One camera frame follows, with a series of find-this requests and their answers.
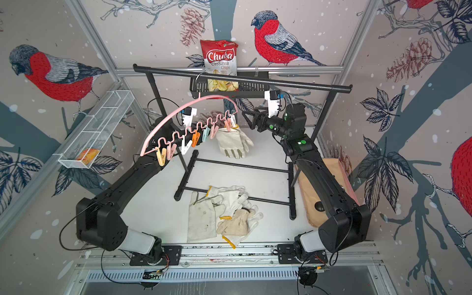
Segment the green-striped leather glove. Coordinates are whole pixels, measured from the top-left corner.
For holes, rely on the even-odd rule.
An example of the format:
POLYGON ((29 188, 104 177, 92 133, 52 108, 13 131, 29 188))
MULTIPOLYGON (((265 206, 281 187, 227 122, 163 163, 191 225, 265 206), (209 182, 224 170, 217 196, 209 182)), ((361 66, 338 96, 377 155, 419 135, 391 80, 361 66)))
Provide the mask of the green-striped leather glove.
POLYGON ((219 129, 216 133, 216 139, 220 151, 229 158, 243 159, 246 156, 239 129, 219 129))

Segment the black clothes rack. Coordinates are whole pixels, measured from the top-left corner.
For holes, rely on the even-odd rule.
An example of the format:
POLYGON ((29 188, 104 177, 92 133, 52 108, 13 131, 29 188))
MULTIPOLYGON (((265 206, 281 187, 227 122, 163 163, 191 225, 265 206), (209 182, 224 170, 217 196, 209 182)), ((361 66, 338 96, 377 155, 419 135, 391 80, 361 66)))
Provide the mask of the black clothes rack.
POLYGON ((174 156, 176 149, 186 153, 207 140, 216 138, 220 148, 226 156, 239 159, 245 157, 253 142, 242 132, 236 124, 234 116, 241 113, 250 129, 263 132, 269 130, 281 138, 281 147, 287 157, 295 163, 307 177, 315 192, 318 194, 326 215, 339 221, 343 216, 352 216, 357 204, 349 194, 341 188, 334 175, 324 164, 314 140, 319 128, 316 127, 312 136, 306 134, 305 106, 300 103, 289 104, 285 108, 282 118, 278 117, 279 106, 274 111, 262 113, 255 111, 226 111, 215 117, 208 117, 204 121, 194 122, 192 117, 193 104, 205 100, 226 100, 235 102, 227 92, 219 95, 215 92, 201 95, 195 100, 184 104, 169 115, 163 115, 154 124, 154 128, 147 136, 140 156, 151 155, 157 157, 159 165, 165 167, 174 156))

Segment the pink clip hanger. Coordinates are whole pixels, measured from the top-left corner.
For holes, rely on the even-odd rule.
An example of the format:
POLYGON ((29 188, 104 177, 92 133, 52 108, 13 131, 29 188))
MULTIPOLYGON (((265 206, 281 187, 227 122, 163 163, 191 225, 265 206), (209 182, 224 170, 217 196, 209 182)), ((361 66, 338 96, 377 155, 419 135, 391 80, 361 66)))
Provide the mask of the pink clip hanger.
POLYGON ((174 152, 177 149, 177 145, 175 144, 176 140, 181 141, 182 152, 186 153, 190 147, 194 147, 198 144, 199 137, 196 136, 196 134, 200 131, 203 131, 206 136, 214 138, 218 131, 218 128, 215 125, 219 121, 225 123, 227 130, 232 130, 236 127, 237 124, 234 116, 238 112, 239 109, 237 108, 237 104, 229 97, 223 95, 207 95, 199 97, 198 99, 179 107, 167 117, 162 118, 147 136, 141 149, 140 156, 143 157, 150 153, 156 153, 159 165, 163 167, 167 161, 172 159, 174 152), (184 126, 183 130, 173 128, 170 125, 170 120, 174 116, 177 116, 177 114, 181 113, 186 108, 190 108, 192 112, 195 111, 192 105, 205 100, 227 100, 233 104, 235 111, 233 113, 226 111, 224 114, 218 114, 215 119, 208 118, 205 123, 197 122, 195 127, 192 126, 194 115, 190 114, 188 115, 189 120, 187 120, 187 124, 184 126))

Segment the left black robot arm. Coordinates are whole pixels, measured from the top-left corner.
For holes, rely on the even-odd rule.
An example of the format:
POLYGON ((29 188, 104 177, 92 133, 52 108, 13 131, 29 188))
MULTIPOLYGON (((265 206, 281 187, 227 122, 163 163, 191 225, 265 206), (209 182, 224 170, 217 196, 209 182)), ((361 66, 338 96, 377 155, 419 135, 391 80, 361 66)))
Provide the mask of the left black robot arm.
POLYGON ((120 217, 136 193, 164 167, 155 154, 135 160, 134 165, 108 189, 76 205, 76 236, 106 251, 123 250, 159 262, 164 256, 162 240, 134 231, 120 217))

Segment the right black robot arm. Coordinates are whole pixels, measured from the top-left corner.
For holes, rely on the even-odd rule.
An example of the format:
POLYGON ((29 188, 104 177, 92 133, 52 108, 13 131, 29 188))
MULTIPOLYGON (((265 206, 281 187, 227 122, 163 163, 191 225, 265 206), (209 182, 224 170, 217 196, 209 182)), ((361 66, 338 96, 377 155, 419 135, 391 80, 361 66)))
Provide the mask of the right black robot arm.
POLYGON ((328 219, 315 230, 296 237, 295 248, 303 254, 327 250, 336 253, 366 240, 371 211, 358 205, 328 170, 314 141, 306 134, 305 106, 289 104, 283 117, 267 112, 244 111, 251 129, 269 130, 281 138, 286 154, 306 176, 318 194, 328 219))

